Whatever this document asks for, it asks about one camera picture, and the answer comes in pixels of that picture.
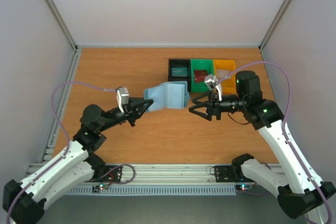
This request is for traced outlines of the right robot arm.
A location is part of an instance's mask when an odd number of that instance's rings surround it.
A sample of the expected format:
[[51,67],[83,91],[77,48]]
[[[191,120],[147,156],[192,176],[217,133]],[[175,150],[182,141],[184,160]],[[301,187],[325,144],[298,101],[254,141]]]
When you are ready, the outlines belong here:
[[250,179],[263,186],[292,219],[321,206],[335,194],[334,184],[323,181],[311,168],[283,121],[279,106],[263,98],[260,78],[255,72],[240,71],[235,79],[237,93],[223,95],[216,76],[208,75],[205,84],[209,90],[193,99],[189,112],[209,121],[212,117],[220,120],[223,113],[241,112],[268,143],[284,171],[284,175],[279,175],[246,153],[232,160],[230,168],[235,181]]

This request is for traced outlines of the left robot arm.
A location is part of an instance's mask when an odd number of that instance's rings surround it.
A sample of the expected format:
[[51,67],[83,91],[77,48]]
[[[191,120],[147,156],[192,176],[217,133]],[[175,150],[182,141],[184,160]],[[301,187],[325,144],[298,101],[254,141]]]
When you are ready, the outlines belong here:
[[109,111],[96,104],[87,106],[79,131],[62,151],[30,176],[20,182],[12,179],[4,186],[2,206],[7,213],[6,222],[37,223],[67,191],[106,177],[106,163],[95,154],[106,140],[102,132],[124,122],[134,126],[152,104],[151,99],[129,98]]

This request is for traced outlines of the teal blue card holder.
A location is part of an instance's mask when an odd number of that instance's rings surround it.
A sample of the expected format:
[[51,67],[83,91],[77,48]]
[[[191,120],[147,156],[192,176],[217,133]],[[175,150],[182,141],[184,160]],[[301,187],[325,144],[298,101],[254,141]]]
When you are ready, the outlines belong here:
[[187,81],[168,81],[143,91],[145,99],[152,99],[153,104],[147,112],[163,109],[183,109],[191,98]]

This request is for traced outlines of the red credit card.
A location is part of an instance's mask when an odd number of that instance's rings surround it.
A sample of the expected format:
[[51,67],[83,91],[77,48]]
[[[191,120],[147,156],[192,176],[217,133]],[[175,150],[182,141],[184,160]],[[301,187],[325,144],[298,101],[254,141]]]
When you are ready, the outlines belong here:
[[193,80],[195,83],[204,82],[207,76],[208,76],[208,72],[206,70],[194,70],[193,71]]

